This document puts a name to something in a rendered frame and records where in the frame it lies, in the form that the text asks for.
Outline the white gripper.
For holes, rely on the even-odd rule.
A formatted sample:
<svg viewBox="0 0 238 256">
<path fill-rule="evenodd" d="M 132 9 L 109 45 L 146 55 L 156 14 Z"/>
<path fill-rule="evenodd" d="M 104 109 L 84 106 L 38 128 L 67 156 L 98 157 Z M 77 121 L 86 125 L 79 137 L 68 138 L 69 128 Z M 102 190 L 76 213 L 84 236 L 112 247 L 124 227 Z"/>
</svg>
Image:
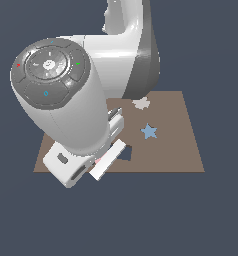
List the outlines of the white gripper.
<svg viewBox="0 0 238 256">
<path fill-rule="evenodd" d="M 66 188 L 74 186 L 90 167 L 92 167 L 90 175 L 99 181 L 125 149 L 126 144 L 120 139 L 112 143 L 124 128 L 122 108 L 109 111 L 108 121 L 110 128 L 108 141 L 96 153 L 75 156 L 60 143 L 55 142 L 44 156 L 44 165 Z"/>
</svg>

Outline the brown slot board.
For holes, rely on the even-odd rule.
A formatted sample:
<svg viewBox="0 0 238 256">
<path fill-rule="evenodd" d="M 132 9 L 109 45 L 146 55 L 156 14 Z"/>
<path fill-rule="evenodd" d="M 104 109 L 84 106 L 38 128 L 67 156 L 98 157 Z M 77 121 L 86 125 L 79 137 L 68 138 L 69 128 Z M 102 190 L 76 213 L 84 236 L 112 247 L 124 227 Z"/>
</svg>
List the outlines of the brown slot board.
<svg viewBox="0 0 238 256">
<path fill-rule="evenodd" d="M 137 109 L 128 99 L 110 98 L 107 107 L 122 108 L 124 129 L 118 138 L 131 154 L 117 159 L 110 173 L 202 173 L 203 163 L 197 147 L 183 94 L 180 91 L 151 91 L 150 105 Z M 156 138 L 145 139 L 141 129 L 156 128 Z"/>
</svg>

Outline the blue star piece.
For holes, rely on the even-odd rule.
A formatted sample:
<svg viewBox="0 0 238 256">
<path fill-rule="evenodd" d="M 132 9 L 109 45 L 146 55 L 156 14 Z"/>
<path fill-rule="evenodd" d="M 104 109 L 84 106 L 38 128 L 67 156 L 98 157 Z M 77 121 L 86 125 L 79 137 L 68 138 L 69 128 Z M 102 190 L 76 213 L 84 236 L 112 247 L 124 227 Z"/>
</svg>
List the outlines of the blue star piece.
<svg viewBox="0 0 238 256">
<path fill-rule="evenodd" d="M 146 127 L 141 129 L 141 132 L 145 135 L 145 139 L 150 137 L 156 138 L 156 128 L 151 127 L 149 124 L 146 124 Z"/>
</svg>

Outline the pale flower-shaped piece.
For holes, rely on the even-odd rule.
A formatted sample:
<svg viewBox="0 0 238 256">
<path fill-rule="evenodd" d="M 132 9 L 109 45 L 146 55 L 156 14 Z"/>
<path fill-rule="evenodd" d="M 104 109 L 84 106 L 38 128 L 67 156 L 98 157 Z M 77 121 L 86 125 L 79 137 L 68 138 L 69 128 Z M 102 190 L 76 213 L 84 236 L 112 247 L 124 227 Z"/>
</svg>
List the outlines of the pale flower-shaped piece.
<svg viewBox="0 0 238 256">
<path fill-rule="evenodd" d="M 143 97 L 139 100 L 133 100 L 132 103 L 135 105 L 137 109 L 144 110 L 145 108 L 148 108 L 150 105 L 150 101 L 147 97 Z"/>
</svg>

